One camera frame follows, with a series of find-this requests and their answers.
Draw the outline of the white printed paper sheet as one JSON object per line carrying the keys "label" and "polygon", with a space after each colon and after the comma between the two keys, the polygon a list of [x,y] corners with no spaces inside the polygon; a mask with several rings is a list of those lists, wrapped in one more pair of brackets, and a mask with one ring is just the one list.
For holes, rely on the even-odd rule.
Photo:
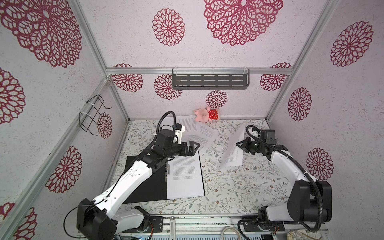
{"label": "white printed paper sheet", "polygon": [[167,199],[205,196],[200,153],[176,156],[167,163]]}
{"label": "white printed paper sheet", "polygon": [[199,153],[203,155],[214,143],[215,139],[219,136],[219,132],[208,126],[200,126],[197,132],[190,132],[183,135],[183,141],[193,141],[200,144]]}
{"label": "white printed paper sheet", "polygon": [[239,129],[230,137],[227,150],[223,154],[221,169],[227,167],[236,167],[243,164],[243,150],[236,146],[236,143],[243,141],[245,138],[245,125],[239,127]]}
{"label": "white printed paper sheet", "polygon": [[[200,133],[200,126],[195,121],[194,116],[181,116],[176,117],[176,123],[181,124],[186,127],[185,132],[183,133],[183,138],[186,138],[187,136],[191,135],[198,135]],[[172,125],[174,124],[173,117],[166,117],[163,121],[161,126],[164,129],[172,129]]]}

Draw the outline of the teal folder with black inside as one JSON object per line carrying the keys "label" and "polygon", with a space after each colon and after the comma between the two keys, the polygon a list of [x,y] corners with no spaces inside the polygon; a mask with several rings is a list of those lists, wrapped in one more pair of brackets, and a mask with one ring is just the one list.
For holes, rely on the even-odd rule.
{"label": "teal folder with black inside", "polygon": [[161,201],[167,199],[167,164],[145,180],[124,201],[124,204]]}

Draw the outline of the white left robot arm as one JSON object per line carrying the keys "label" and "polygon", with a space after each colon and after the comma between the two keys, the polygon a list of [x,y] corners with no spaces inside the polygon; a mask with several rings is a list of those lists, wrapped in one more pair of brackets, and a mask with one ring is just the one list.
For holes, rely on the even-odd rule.
{"label": "white left robot arm", "polygon": [[109,189],[93,200],[84,199],[78,205],[76,228],[88,240],[111,240],[126,230],[145,231],[150,214],[141,207],[119,214],[124,201],[168,160],[194,156],[200,144],[182,141],[180,130],[160,130],[153,141],[136,157],[133,165]]}

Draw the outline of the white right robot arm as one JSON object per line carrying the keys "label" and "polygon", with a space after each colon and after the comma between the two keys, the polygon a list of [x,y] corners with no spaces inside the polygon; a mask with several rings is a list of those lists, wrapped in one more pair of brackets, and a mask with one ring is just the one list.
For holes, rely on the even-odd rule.
{"label": "white right robot arm", "polygon": [[262,130],[253,125],[246,127],[247,137],[236,143],[244,152],[262,154],[276,165],[292,184],[289,199],[280,206],[262,207],[259,218],[265,222],[291,222],[316,226],[332,219],[332,187],[307,172],[290,154],[277,143],[273,130]]}

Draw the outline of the pink plush pig toy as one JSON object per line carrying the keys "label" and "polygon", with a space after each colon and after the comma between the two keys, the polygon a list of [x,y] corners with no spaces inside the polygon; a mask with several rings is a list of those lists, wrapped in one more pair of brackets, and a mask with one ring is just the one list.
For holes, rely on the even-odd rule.
{"label": "pink plush pig toy", "polygon": [[194,110],[194,114],[196,115],[195,121],[204,124],[220,119],[219,109],[212,109],[211,107]]}

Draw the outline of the grey slotted wall shelf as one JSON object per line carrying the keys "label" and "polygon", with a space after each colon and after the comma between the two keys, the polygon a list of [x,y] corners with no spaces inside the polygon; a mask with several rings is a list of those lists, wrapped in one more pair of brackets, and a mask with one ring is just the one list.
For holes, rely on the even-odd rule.
{"label": "grey slotted wall shelf", "polygon": [[246,90],[250,85],[249,69],[241,73],[179,73],[172,69],[172,87],[175,90]]}

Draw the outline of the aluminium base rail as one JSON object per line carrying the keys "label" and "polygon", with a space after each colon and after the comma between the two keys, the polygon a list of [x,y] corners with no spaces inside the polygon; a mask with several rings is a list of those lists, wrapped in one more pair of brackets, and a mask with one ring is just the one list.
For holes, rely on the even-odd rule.
{"label": "aluminium base rail", "polygon": [[259,210],[256,215],[244,216],[152,216],[143,209],[137,207],[127,212],[121,212],[113,217],[108,217],[106,212],[96,209],[77,213],[76,228],[88,240],[110,240],[120,233],[162,233],[165,230],[175,232],[181,228],[191,232],[194,229],[214,228],[221,226],[235,226],[240,235],[244,235],[241,225],[246,232],[280,232],[286,225],[300,225],[308,231],[318,231],[321,225],[329,220],[330,214],[323,211],[321,215],[303,216],[299,220],[285,218],[283,220],[270,220],[267,209]]}

